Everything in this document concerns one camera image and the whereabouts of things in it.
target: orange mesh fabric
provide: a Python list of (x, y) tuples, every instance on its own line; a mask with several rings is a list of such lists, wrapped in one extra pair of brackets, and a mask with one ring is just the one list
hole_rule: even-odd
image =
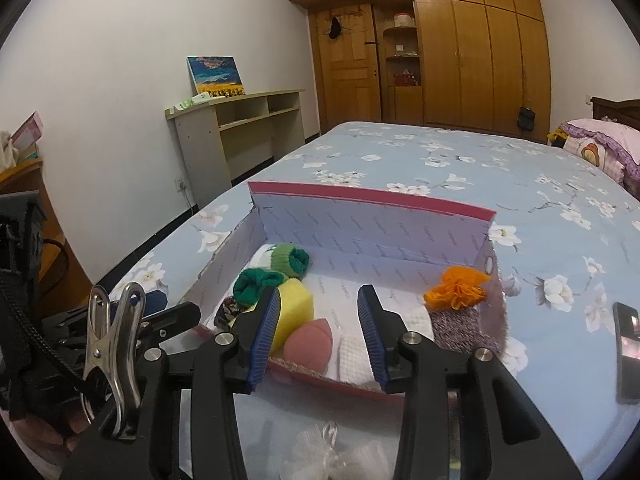
[(427, 309), (435, 312), (474, 306), (486, 297), (486, 292), (480, 285), (490, 279), (484, 272), (471, 267), (449, 267), (442, 274), (442, 284), (433, 287), (423, 296)]

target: pink makeup sponge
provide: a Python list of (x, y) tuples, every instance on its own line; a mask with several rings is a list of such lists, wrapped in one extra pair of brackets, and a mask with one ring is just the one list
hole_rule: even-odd
[(326, 370), (331, 358), (334, 338), (325, 319), (302, 325), (284, 343), (284, 359), (319, 374)]

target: screw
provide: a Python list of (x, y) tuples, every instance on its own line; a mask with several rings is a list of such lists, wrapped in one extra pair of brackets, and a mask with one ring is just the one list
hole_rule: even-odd
[(404, 341), (408, 345), (417, 345), (420, 341), (422, 341), (422, 336), (417, 332), (405, 332), (404, 334), (402, 334), (402, 341)]
[(230, 345), (234, 341), (234, 335), (231, 332), (223, 332), (216, 336), (216, 343), (220, 346)]
[(476, 359), (482, 362), (488, 362), (494, 358), (494, 353), (491, 352), (488, 348), (479, 348), (476, 350)]
[(147, 361), (158, 361), (162, 356), (162, 350), (159, 348), (150, 348), (145, 352), (145, 359)]

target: floral bedsheet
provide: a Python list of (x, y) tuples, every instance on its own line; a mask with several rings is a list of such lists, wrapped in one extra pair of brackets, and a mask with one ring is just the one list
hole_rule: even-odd
[[(386, 189), (495, 209), (490, 237), (510, 327), (502, 360), (586, 480), (609, 466), (640, 420), (640, 406), (616, 402), (612, 304), (640, 307), (640, 207), (619, 185), (557, 148), (373, 123), (342, 124), (254, 179)], [(112, 298), (136, 280), (177, 303), (250, 208), (245, 184), (226, 192), (140, 260)], [(168, 343), (171, 351), (194, 344)], [(399, 413), (376, 405), (361, 413), (361, 401), (333, 396), (269, 376), (255, 394), (236, 396), (249, 478), (274, 478), (295, 434), (330, 418), (346, 427), (347, 443), (378, 438), (392, 459)], [(310, 402), (321, 408), (310, 409)], [(181, 462), (188, 471), (187, 417), (183, 430)]]

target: headboard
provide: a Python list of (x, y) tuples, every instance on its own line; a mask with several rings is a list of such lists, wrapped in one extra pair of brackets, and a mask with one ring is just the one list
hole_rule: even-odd
[(640, 130), (640, 99), (629, 101), (607, 101), (599, 97), (591, 99), (593, 103), (593, 118), (601, 119), (607, 116), (609, 119), (616, 119), (621, 124), (631, 126)]

